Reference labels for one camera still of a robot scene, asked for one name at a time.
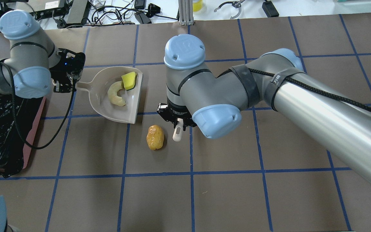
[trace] silver robot arm tube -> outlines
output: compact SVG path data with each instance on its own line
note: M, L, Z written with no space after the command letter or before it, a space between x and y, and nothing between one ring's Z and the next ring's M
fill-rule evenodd
M207 69L204 59L204 46L192 35L175 36L167 43L167 108L171 115L181 118L188 114L202 133L213 139L239 125L239 110L264 100L371 183L371 113L283 81L290 76L341 96L306 75L293 52L280 49L266 53L218 78ZM246 73L248 68L276 75ZM249 76L254 82L251 87Z
M0 19L0 31L10 41L10 58L3 60L12 70L16 95L43 97L50 91L49 68L61 59L58 48L27 12L14 10ZM11 94L11 80L0 65L0 96Z

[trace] white handle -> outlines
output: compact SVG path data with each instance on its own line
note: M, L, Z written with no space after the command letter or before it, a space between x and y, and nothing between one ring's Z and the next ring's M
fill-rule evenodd
M181 136L183 135L183 120L177 119L177 125L174 128L173 140L181 141Z

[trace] black power adapter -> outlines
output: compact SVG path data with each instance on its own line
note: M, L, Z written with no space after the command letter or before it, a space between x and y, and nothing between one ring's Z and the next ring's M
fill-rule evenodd
M265 0L265 2L263 2L262 8L268 18L279 16L279 12L274 7L274 4L271 1Z

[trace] scoop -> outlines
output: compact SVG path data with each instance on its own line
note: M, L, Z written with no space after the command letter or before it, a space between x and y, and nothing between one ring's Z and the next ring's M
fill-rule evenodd
M129 72L136 72L136 85L130 91L120 90L119 96L125 99L126 105L119 107L109 101L107 91L109 87L122 81L121 76ZM140 101L141 83L143 73L131 67L109 67L101 70L89 82L77 82L78 90L87 91L91 107L100 115L114 122L135 124L138 112L138 103Z

